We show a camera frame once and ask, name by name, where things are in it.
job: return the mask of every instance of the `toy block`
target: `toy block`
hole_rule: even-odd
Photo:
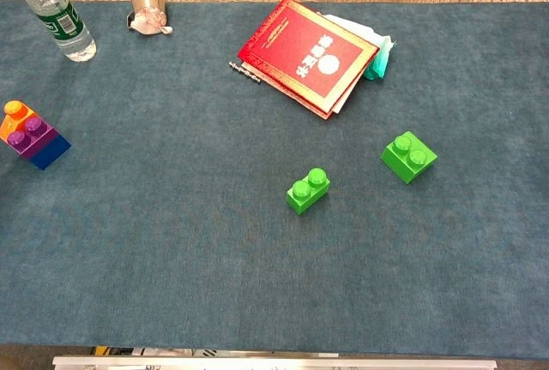
[[[44,170],[52,164],[52,162],[54,162],[59,155],[64,153],[69,148],[69,142],[65,140],[63,136],[57,134],[57,136],[48,145],[36,153],[30,161],[40,170]]]
[[[402,181],[409,184],[435,162],[437,155],[407,131],[385,148],[381,159]]]
[[[286,193],[286,201],[296,213],[302,214],[328,192],[329,179],[322,168],[313,168],[304,179],[293,183]]]
[[[20,101],[8,102],[3,111],[6,116],[0,125],[0,139],[5,143],[8,142],[9,134],[14,131],[24,131],[25,121],[36,115],[33,110]]]
[[[10,101],[4,111],[7,116],[0,128],[4,141],[19,155],[44,170],[70,144],[33,110],[20,101]]]
[[[18,134],[22,131],[14,131],[9,134],[8,144],[28,160],[33,158],[33,156],[59,135],[51,125],[46,123],[38,115],[25,121],[24,130],[24,138],[21,138]]]

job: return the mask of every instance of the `orange lego brick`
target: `orange lego brick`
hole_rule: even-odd
[[[28,106],[20,101],[8,102],[3,111],[6,117],[0,125],[0,139],[5,143],[8,142],[8,135],[14,131],[24,131],[24,125],[27,118],[36,117],[37,114]]]

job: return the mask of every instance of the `blue lego brick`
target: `blue lego brick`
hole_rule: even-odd
[[[40,170],[44,170],[69,148],[69,142],[59,135],[36,153],[30,161]]]

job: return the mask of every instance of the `red booklet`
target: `red booklet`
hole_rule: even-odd
[[[327,118],[377,51],[303,5],[282,0],[238,56],[245,68]]]

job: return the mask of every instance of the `gold border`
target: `gold border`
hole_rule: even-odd
[[[272,79],[270,76],[268,76],[267,74],[263,74],[260,70],[258,70],[257,68],[255,67],[252,67],[251,65],[249,65],[248,63],[244,62],[242,63],[242,65],[247,68],[248,70],[252,71],[254,74],[256,74],[258,77],[260,77],[262,80],[264,80],[266,83],[272,85],[273,87],[275,87],[276,89],[278,89],[279,91],[281,91],[283,94],[287,95],[288,97],[290,97],[292,100],[295,100],[297,101],[299,104],[301,104],[302,106],[304,106],[305,108],[307,108],[309,111],[311,112],[314,112],[318,117],[320,118],[323,118],[323,119],[328,119],[328,117],[330,116],[330,114],[332,113],[331,111],[326,113],[324,111],[321,111],[319,110],[318,108],[316,108],[315,106],[313,106],[309,101],[307,101],[305,98],[302,98],[300,97],[299,95],[295,94],[292,90],[284,87],[282,84],[280,84],[279,82],[277,82],[276,80]]]
[[[337,100],[340,99],[343,92],[345,92],[348,86],[351,85],[351,83],[357,77],[360,71],[369,63],[369,60],[371,60],[376,55],[376,53],[379,51],[379,48],[293,0],[284,1],[285,2],[282,2],[279,10],[275,11],[276,15],[278,15],[285,7],[293,9],[308,20],[313,21],[321,27],[326,28],[331,33],[335,33],[341,38],[352,42],[358,48],[361,48],[362,52],[350,65],[345,74],[343,74],[338,82],[335,83],[335,85],[332,87],[326,97],[322,97],[320,94],[306,87],[303,83],[299,82],[295,78],[292,78],[280,69],[274,67],[272,64],[266,62],[264,59],[258,57],[255,53],[252,52],[252,49],[250,49],[251,51],[248,53],[248,56],[251,58],[250,61],[252,61],[253,63],[249,61],[249,64],[255,66],[261,71],[264,71],[269,76],[272,76],[273,79],[275,79],[277,82],[280,82],[281,84],[289,87],[292,91],[305,98],[321,111],[328,113],[337,102]],[[256,37],[256,39],[259,40],[261,35],[262,33],[260,33]]]

